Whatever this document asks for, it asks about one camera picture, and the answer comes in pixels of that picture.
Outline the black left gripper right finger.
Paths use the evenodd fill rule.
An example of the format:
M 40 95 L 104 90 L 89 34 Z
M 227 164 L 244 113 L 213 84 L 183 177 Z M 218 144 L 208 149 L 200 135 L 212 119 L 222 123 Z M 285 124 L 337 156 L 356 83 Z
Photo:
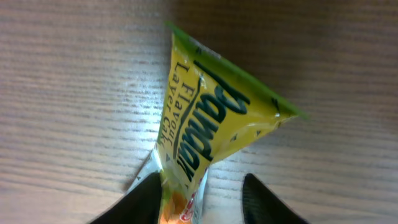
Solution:
M 251 173 L 243 182 L 242 210 L 245 224 L 308 224 Z

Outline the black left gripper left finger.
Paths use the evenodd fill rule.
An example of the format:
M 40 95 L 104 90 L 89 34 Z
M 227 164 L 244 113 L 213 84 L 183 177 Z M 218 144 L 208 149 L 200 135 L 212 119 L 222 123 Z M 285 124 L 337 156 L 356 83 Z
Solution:
M 161 199 L 160 174 L 152 173 L 90 224 L 158 224 Z

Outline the green pandan snack packet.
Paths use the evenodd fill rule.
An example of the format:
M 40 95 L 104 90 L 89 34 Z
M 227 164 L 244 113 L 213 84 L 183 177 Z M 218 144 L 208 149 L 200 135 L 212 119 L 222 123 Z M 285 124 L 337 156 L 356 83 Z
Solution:
M 160 174 L 157 223 L 200 223 L 208 168 L 301 112 L 177 26 L 170 29 L 170 72 L 158 137 L 135 181 Z

